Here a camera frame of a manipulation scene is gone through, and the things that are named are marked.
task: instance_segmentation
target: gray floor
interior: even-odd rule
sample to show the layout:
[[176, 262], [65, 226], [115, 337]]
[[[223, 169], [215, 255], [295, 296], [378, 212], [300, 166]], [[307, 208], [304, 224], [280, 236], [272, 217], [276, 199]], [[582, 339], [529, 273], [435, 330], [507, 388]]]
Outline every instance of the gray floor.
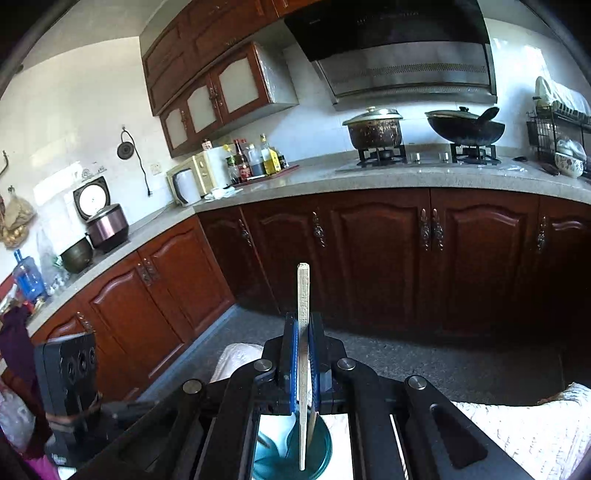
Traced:
[[[282, 334], [283, 320], [234, 307], [198, 340], [142, 396], [163, 398], [189, 378], [209, 381], [217, 359], [230, 343], [258, 343]], [[403, 380], [425, 376], [451, 400], [532, 405], [564, 388], [558, 352], [548, 348], [495, 351], [431, 347], [343, 332], [328, 334], [345, 344], [347, 355], [378, 375]]]

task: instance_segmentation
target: granite countertop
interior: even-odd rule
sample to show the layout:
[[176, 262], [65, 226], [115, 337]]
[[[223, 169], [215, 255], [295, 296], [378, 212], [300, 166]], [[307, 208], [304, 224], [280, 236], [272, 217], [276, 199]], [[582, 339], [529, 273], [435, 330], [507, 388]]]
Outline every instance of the granite countertop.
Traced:
[[[27, 324], [29, 335], [39, 328], [77, 292], [104, 273], [108, 268], [131, 254], [149, 240], [186, 220], [195, 213], [298, 195], [402, 187], [455, 187], [510, 190], [560, 197], [591, 205], [591, 181], [553, 177], [536, 162], [526, 164], [503, 162], [501, 168], [478, 166], [408, 166], [335, 171], [358, 159], [356, 151], [343, 152], [299, 162], [300, 167], [285, 176], [239, 188], [236, 195], [189, 207], [169, 206], [130, 226], [129, 239], [108, 255], [95, 257], [93, 266], [72, 279], [70, 285], [54, 296]], [[509, 166], [524, 171], [508, 170]], [[0, 362], [0, 373], [4, 361]]]

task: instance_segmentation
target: white tile wall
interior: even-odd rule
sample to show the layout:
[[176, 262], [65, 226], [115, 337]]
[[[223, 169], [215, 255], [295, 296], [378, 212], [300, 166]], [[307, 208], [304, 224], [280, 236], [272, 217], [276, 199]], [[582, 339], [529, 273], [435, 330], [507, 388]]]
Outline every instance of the white tile wall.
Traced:
[[[137, 158], [122, 161], [116, 156], [122, 125], [134, 136], [144, 161], [154, 191], [150, 198]], [[164, 172], [176, 161], [150, 111], [138, 37], [77, 48], [15, 76], [0, 100], [0, 150], [6, 150], [11, 162], [0, 177], [6, 202], [8, 186], [14, 185], [18, 195], [34, 203], [33, 188], [74, 162], [93, 173], [99, 166], [107, 169], [112, 202], [123, 206], [129, 223], [172, 200], [164, 174], [150, 175], [151, 163], [160, 163]], [[82, 223], [76, 216], [71, 223], [62, 200], [64, 195], [71, 199], [79, 184], [64, 183], [62, 193], [40, 207], [21, 248], [24, 255], [37, 256], [36, 230], [44, 223], [58, 254], [81, 238]], [[12, 252], [0, 244], [0, 281], [14, 265]]]
[[[591, 100], [591, 86], [568, 51], [557, 41], [540, 33], [498, 20], [486, 19], [491, 38], [498, 88], [498, 120], [506, 130], [497, 145], [527, 150], [526, 112], [532, 110], [535, 79], [550, 77], [584, 94]], [[256, 141], [267, 133], [275, 145], [291, 160], [352, 150], [353, 145], [342, 122], [362, 110], [336, 112], [316, 72], [298, 45], [284, 50], [300, 104], [276, 113], [230, 133], [228, 138]], [[474, 113], [487, 106], [463, 103]], [[404, 117], [401, 123], [406, 144], [438, 143], [445, 140], [429, 126], [425, 112], [435, 109], [457, 109], [459, 104], [446, 102], [413, 102], [395, 105]]]

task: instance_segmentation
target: range hood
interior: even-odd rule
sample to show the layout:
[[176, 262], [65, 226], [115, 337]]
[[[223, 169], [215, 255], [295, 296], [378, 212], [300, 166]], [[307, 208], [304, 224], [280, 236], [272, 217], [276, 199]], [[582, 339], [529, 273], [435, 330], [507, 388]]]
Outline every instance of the range hood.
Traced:
[[496, 103], [477, 0], [321, 0], [285, 24], [337, 108], [393, 99]]

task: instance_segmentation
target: stove burner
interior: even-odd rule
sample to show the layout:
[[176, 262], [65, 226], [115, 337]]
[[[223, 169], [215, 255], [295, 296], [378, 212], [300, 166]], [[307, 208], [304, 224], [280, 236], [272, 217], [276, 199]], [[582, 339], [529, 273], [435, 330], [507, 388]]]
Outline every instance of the stove burner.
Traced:
[[463, 147], [462, 145], [451, 144], [452, 162], [458, 161], [470, 165], [498, 165], [501, 163], [496, 157], [494, 145], [484, 147]]
[[396, 163], [406, 163], [406, 150], [404, 145], [392, 148], [375, 148], [359, 150], [358, 167], [383, 167], [386, 165], [394, 165]]

